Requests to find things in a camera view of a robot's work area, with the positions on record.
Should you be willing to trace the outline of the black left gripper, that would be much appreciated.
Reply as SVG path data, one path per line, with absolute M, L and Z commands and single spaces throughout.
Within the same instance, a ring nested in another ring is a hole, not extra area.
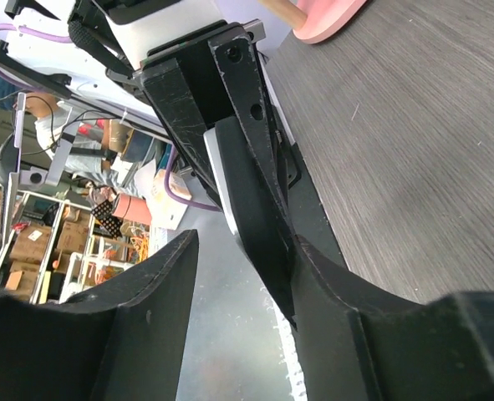
M 283 259 L 288 164 L 257 56 L 264 36 L 258 19 L 220 20 L 120 61 L 247 257 Z M 203 135 L 213 127 L 212 173 Z

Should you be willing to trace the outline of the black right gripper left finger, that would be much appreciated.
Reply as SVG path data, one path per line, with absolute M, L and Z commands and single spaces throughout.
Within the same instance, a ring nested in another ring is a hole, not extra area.
M 62 304 L 0 291 L 0 400 L 173 400 L 186 343 L 199 238 Z

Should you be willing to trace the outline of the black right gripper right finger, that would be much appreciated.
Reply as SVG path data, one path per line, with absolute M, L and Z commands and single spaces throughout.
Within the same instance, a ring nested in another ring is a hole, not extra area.
M 418 304 L 303 238 L 292 291 L 309 399 L 494 400 L 494 292 Z

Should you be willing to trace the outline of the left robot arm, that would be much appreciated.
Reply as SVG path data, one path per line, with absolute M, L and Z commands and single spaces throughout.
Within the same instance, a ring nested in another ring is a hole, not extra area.
M 163 129 L 259 265 L 293 248 L 288 172 L 257 35 L 212 1 L 73 1 L 40 49 L 0 40 L 17 85 Z

